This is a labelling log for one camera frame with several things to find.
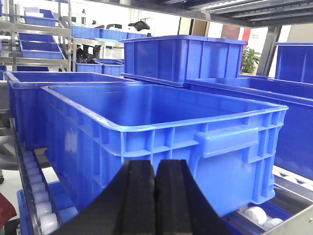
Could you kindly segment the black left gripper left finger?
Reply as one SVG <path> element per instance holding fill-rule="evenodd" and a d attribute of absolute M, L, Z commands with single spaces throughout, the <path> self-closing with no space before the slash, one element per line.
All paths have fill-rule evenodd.
<path fill-rule="evenodd" d="M 154 235 L 155 177 L 148 160 L 125 161 L 103 192 L 55 235 Z"/>

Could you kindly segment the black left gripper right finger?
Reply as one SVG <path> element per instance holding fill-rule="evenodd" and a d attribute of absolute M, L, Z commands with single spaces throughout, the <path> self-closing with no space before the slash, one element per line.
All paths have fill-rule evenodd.
<path fill-rule="evenodd" d="M 230 235 L 185 160 L 162 160 L 156 173 L 156 234 Z"/>

